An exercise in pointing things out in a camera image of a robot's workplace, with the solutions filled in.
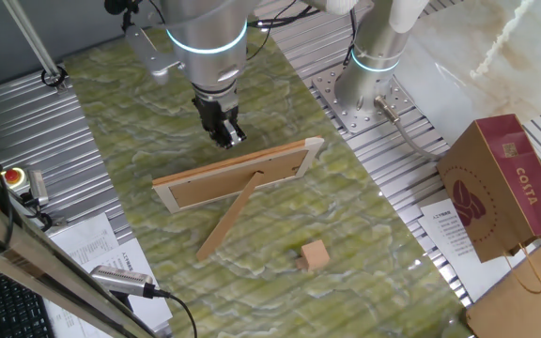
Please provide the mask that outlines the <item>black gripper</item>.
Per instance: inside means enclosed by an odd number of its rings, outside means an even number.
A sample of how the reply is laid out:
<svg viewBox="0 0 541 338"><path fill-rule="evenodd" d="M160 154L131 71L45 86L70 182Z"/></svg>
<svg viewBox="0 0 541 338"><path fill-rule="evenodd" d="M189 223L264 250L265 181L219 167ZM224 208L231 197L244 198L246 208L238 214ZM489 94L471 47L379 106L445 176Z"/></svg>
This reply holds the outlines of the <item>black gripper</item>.
<svg viewBox="0 0 541 338"><path fill-rule="evenodd" d="M193 104L204 129L218 147L229 149L247 138L238 125L239 98L235 91L219 95L196 93Z"/></svg>

